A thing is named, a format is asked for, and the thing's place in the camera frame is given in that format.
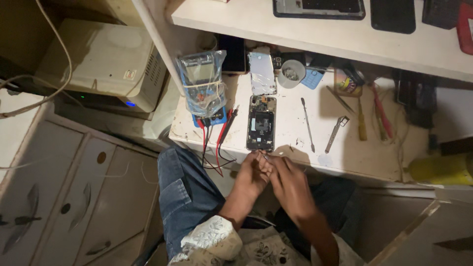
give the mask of drawer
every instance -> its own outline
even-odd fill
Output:
[[[153,211],[158,182],[156,158],[117,147],[107,176],[82,241],[77,266],[142,232]]]
[[[145,233],[140,233],[98,257],[87,266],[130,266],[140,255],[144,239]]]
[[[19,163],[31,164],[12,173],[1,198],[0,214],[9,224],[0,227],[0,265],[30,263],[82,136],[50,122],[36,127]],[[14,226],[20,216],[41,219]]]
[[[115,148],[116,145],[95,138],[87,142],[39,265],[74,264]]]

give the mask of jeans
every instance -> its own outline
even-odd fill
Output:
[[[225,198],[190,151],[172,146],[158,157],[159,207],[164,225],[168,259],[181,252],[181,240],[197,225],[216,215]],[[351,180],[330,177],[310,186],[315,203],[334,233],[353,247],[360,220],[359,191]],[[294,247],[310,259],[310,243],[304,239],[282,208],[274,217]]]

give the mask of red phone case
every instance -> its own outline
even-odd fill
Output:
[[[462,52],[473,55],[473,6],[466,3],[460,5],[456,31]]]

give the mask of phone screen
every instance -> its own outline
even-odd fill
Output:
[[[246,72],[245,40],[243,38],[220,34],[219,49],[227,51],[222,71]]]
[[[371,26],[377,30],[413,33],[414,0],[371,0]]]

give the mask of drawer handle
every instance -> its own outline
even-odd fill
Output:
[[[33,187],[31,187],[26,198],[28,199],[28,203],[30,205],[30,212],[28,213],[28,217],[35,217],[36,212],[38,211],[38,205],[39,205],[38,184],[34,184]],[[15,246],[15,244],[20,242],[20,240],[23,238],[26,232],[28,232],[28,229],[31,227],[31,224],[33,223],[33,221],[34,219],[31,219],[30,221],[25,222],[24,224],[21,224],[21,225],[17,225],[15,227],[15,230],[13,231],[13,233],[11,234],[11,236],[8,238],[7,242],[5,243],[5,247],[3,248],[2,255],[5,255]]]
[[[86,216],[86,212],[87,212],[88,207],[90,205],[90,198],[91,198],[90,182],[87,182],[87,185],[84,188],[84,199],[85,199],[85,202],[86,202],[85,207],[82,210],[82,214],[76,215],[76,217],[70,223],[69,232],[72,229],[76,228],[79,225],[79,223],[82,221],[82,219],[84,219],[84,216]]]
[[[112,243],[110,241],[107,241],[107,242],[105,242],[105,244],[102,248],[99,248],[99,249],[96,249],[96,250],[90,250],[89,252],[86,253],[86,255],[87,256],[96,255],[96,254],[98,254],[102,251],[106,251],[111,245],[112,245]]]

